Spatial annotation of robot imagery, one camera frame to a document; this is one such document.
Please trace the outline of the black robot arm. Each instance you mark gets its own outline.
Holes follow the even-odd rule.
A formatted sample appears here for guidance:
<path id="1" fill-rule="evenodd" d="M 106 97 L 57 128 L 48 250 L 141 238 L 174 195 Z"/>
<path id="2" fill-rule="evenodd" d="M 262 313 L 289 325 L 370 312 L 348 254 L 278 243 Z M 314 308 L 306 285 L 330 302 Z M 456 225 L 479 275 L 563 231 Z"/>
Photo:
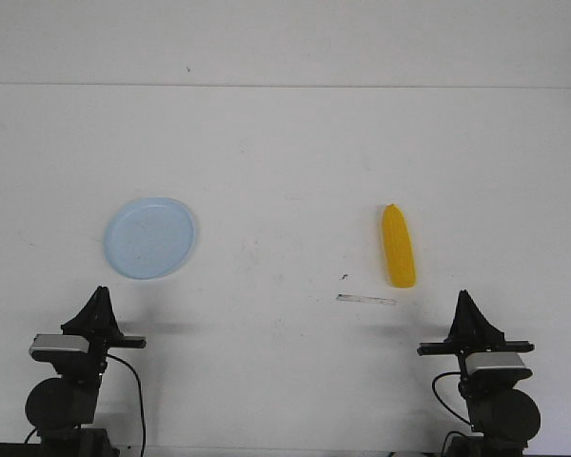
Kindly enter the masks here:
<path id="1" fill-rule="evenodd" d="M 80 311 L 60 326 L 59 333 L 38 333 L 29 354 L 50 364 L 56 375 L 38 383 L 29 393 L 25 415 L 31 432 L 20 443 L 1 443 L 0 456 L 119 456 L 108 430 L 94 427 L 100 387 L 110 360 L 127 368 L 137 387 L 143 456 L 147 424 L 143 385 L 133 365 L 110 352 L 143 349 L 144 336 L 126 336 L 119 328 L 109 288 L 99 286 Z"/>
<path id="2" fill-rule="evenodd" d="M 541 428 L 536 402 L 516 389 L 533 375 L 522 360 L 535 346 L 526 340 L 513 341 L 481 313 L 468 291 L 458 294 L 454 318 L 447 337 L 440 343 L 421 343 L 420 356 L 454 355 L 457 371 L 436 375 L 431 390 L 436 400 L 471 433 L 448 431 L 440 450 L 442 456 L 522 456 Z M 438 382 L 459 378 L 458 392 L 467 415 L 450 407 L 438 392 Z"/>

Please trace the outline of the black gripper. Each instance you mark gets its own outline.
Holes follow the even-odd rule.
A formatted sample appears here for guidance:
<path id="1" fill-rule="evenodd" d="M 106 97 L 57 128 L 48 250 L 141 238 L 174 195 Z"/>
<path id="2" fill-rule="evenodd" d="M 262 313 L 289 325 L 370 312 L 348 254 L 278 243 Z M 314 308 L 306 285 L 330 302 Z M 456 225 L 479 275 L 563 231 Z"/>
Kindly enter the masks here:
<path id="1" fill-rule="evenodd" d="M 464 367 L 464 359 L 475 352 L 517 352 L 522 354 L 534 350 L 534 345 L 528 341 L 506 341 L 500 345 L 463 346 L 455 342 L 467 337 L 475 342 L 504 342 L 504 333 L 494 327 L 480 312 L 470 293 L 463 289 L 459 292 L 455 315 L 445 342 L 420 343 L 417 348 L 419 356 L 454 355 L 457 357 L 460 369 L 459 392 L 461 395 L 492 395 L 495 392 L 513 389 L 522 380 L 505 379 L 501 376 L 469 377 Z"/>
<path id="2" fill-rule="evenodd" d="M 60 329 L 63 333 L 90 333 L 96 328 L 103 303 L 105 314 L 104 328 L 106 333 L 121 334 L 119 329 L 108 287 L 99 286 L 90 296 L 82 309 Z M 53 352 L 51 364 L 60 375 L 76 381 L 92 381 L 99 379 L 105 372 L 108 363 L 108 352 L 112 348 L 142 349 L 147 345 L 144 336 L 117 336 L 104 338 L 98 335 L 83 336 L 89 341 L 89 352 L 65 353 Z"/>

